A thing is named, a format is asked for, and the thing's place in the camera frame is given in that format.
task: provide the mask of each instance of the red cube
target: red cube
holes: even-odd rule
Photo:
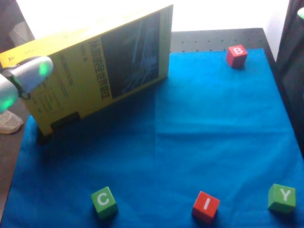
[[[192,215],[206,223],[210,223],[217,212],[219,202],[217,198],[201,191],[194,203]]]
[[[236,45],[228,48],[226,60],[234,69],[242,69],[244,67],[248,52],[243,45]]]

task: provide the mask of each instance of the dark picture on book cover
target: dark picture on book cover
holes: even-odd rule
[[[112,97],[158,77],[160,13],[101,37]]]

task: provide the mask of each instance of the toy block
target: toy block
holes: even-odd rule
[[[109,187],[93,193],[91,198],[100,219],[105,219],[118,211],[117,204]]]
[[[274,184],[268,192],[268,209],[289,213],[295,208],[295,189]]]
[[[248,52],[243,45],[236,45],[228,48],[226,60],[234,69],[242,69],[245,65]]]
[[[192,214],[194,217],[210,223],[217,212],[219,202],[217,198],[201,191],[193,205]]]

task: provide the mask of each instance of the white letter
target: white letter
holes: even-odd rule
[[[104,206],[106,205],[108,202],[109,202],[109,199],[106,199],[106,201],[103,203],[101,200],[100,200],[100,197],[102,196],[106,196],[106,193],[101,193],[99,194],[99,196],[97,197],[97,202],[101,205],[101,206]]]
[[[210,198],[207,198],[205,206],[204,206],[204,210],[207,210],[209,203],[210,203]]]
[[[242,49],[241,49],[241,48],[238,48],[238,47],[234,48],[233,50],[234,50],[234,52],[235,52],[237,55],[243,53]]]
[[[290,194],[290,190],[288,190],[286,193],[284,192],[284,189],[280,189],[281,193],[284,196],[284,201],[287,201],[287,196]]]

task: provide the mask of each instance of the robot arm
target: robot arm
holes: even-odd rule
[[[6,68],[0,73],[0,113],[11,107],[23,93],[30,93],[53,71],[49,57],[36,57]]]

